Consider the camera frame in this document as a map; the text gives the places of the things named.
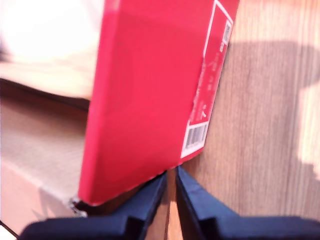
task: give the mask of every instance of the barcode label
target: barcode label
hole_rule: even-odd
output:
[[[186,129],[181,157],[194,153],[205,146],[209,122],[189,125]]]
[[[230,30],[231,30],[231,23],[227,20],[225,23],[224,27],[224,33],[223,33],[223,38],[222,42],[227,45],[229,41],[229,35],[230,35]]]

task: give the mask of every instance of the barcode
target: barcode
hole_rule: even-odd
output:
[[[225,23],[224,34],[222,38],[223,43],[226,45],[228,44],[230,29],[231,29],[231,23],[227,20]]]
[[[198,127],[194,127],[189,129],[188,137],[186,139],[185,148],[189,148],[197,143],[201,143],[205,140],[206,131],[207,131],[208,125],[202,125]]]

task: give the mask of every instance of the red cardboard box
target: red cardboard box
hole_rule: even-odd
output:
[[[239,0],[107,0],[79,198],[100,205],[199,154]]]

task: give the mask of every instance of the cardboard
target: cardboard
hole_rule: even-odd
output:
[[[1,80],[1,221],[75,217],[88,112]]]
[[[202,151],[238,3],[105,2],[81,200],[100,205]]]

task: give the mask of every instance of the wooden panel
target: wooden panel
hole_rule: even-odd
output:
[[[319,102],[320,2],[241,1],[204,153],[183,166],[241,215],[320,220]]]

